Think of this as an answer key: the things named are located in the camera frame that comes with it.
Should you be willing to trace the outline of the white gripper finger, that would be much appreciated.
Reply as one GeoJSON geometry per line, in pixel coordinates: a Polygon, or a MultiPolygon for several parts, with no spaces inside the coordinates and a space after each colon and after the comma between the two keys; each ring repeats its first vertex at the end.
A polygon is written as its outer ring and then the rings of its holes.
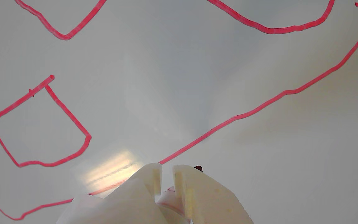
{"type": "Polygon", "coordinates": [[[162,166],[143,166],[105,198],[88,194],[74,197],[58,224],[166,224],[155,203],[161,194],[162,166]]]}
{"type": "Polygon", "coordinates": [[[193,224],[253,224],[235,194],[207,174],[177,165],[173,175],[175,195],[193,224]]]}

